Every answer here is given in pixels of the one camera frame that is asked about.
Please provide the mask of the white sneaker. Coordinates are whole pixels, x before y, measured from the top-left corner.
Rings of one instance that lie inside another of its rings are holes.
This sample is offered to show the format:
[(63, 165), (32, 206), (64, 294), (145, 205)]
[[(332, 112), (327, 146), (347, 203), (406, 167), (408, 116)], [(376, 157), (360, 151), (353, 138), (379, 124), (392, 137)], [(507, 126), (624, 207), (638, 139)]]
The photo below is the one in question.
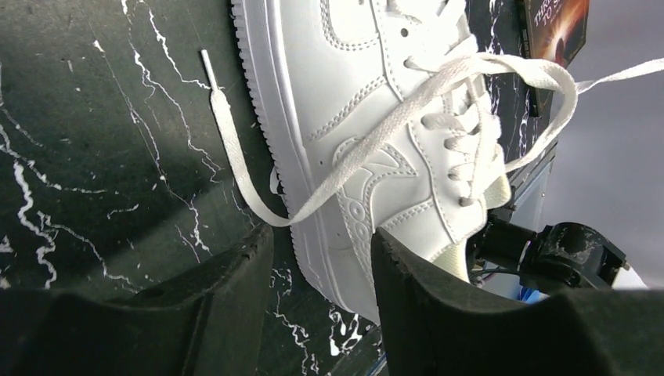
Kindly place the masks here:
[(287, 217), (259, 197), (236, 129), (223, 121), (240, 192), (265, 222), (290, 229), (317, 291), (374, 323), (377, 229), (467, 281), (467, 240), (511, 198), (465, 10), (463, 1), (233, 3)]

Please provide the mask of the white shoelace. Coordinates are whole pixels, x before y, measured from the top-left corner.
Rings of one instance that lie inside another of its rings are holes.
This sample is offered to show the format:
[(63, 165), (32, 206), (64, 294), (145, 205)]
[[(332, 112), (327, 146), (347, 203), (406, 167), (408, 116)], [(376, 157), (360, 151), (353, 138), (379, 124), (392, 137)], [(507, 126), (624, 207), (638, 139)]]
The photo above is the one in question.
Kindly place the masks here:
[(306, 219), (320, 208), (339, 191), (371, 154), (381, 149), (396, 131), (405, 127), (435, 97), (441, 96), (459, 85), (469, 84), (472, 78), (476, 78), (480, 74), (516, 73), (528, 85), (553, 90), (564, 96), (561, 109), (544, 132), (543, 139), (536, 142), (524, 157), (506, 165), (506, 171), (511, 172), (533, 161), (537, 153), (559, 135), (570, 122), (580, 94), (600, 83), (635, 78), (662, 71), (662, 69), (662, 59), (649, 60), (595, 81), (576, 82), (566, 69), (548, 60), (524, 59), (519, 56), (494, 55), (488, 52), (475, 52), (452, 58), (441, 66), (437, 74), (422, 84), (411, 97), (396, 107), (376, 128), (357, 143), (290, 219), (272, 212), (255, 190), (244, 160), (230, 106), (224, 93), (217, 86), (213, 86), (211, 89), (210, 105), (230, 167), (244, 200), (264, 222), (275, 227), (286, 227)]

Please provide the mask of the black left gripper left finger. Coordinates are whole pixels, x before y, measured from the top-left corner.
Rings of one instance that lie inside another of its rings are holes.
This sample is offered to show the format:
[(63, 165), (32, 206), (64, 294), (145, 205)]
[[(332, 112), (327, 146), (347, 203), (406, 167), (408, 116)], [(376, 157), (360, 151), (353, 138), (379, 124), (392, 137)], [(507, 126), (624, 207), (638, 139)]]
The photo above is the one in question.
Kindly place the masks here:
[(261, 225), (208, 261), (127, 299), (1, 293), (4, 375), (253, 375), (273, 258)]

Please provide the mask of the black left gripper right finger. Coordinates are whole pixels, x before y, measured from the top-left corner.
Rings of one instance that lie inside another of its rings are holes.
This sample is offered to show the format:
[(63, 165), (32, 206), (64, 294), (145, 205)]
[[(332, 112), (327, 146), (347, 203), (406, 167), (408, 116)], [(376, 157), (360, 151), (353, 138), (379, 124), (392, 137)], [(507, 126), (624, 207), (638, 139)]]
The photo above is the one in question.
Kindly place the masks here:
[(373, 278), (391, 375), (660, 375), (663, 293), (576, 290), (525, 304), (452, 276), (386, 230)]

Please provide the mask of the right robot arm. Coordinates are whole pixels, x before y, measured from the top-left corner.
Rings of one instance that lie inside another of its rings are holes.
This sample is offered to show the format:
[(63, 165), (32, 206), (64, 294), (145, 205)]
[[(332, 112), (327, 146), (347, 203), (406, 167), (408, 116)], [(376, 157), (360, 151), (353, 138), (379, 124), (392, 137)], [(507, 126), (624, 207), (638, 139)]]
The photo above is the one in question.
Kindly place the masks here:
[(474, 255), (545, 294), (526, 304), (452, 276), (380, 229), (372, 267), (392, 375), (660, 375), (663, 293), (615, 290), (626, 256), (588, 226), (490, 219)]

